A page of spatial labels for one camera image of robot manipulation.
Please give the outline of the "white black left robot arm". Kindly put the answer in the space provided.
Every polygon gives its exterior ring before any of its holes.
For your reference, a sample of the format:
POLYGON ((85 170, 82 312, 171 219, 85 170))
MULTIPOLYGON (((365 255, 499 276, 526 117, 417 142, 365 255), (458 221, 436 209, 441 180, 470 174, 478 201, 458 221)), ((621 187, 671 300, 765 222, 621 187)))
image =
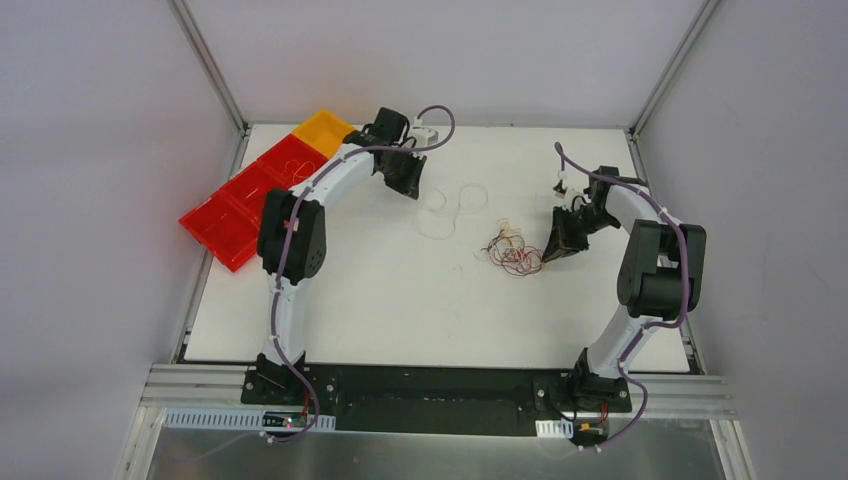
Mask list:
POLYGON ((270 288, 269 328, 252 382, 279 403, 297 402, 309 383, 297 364, 306 350, 307 289, 327 257, 328 211, 375 174, 389 189, 418 199, 426 154, 442 142, 419 117, 382 107, 372 122, 345 131, 315 173, 266 195, 257 253, 270 288))

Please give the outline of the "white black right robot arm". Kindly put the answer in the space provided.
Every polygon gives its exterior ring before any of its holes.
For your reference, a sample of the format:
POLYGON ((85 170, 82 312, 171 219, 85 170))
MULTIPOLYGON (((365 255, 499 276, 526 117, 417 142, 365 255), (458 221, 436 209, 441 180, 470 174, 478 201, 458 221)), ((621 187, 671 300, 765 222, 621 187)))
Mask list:
POLYGON ((624 378, 635 356, 661 329, 677 327, 697 305, 706 231, 666 213, 637 179, 615 167, 590 174, 589 199, 578 208, 556 207, 544 262, 588 249, 590 235, 622 228, 628 243, 616 280, 619 305, 601 336, 585 348, 566 375, 563 392, 583 410, 628 395, 624 378))

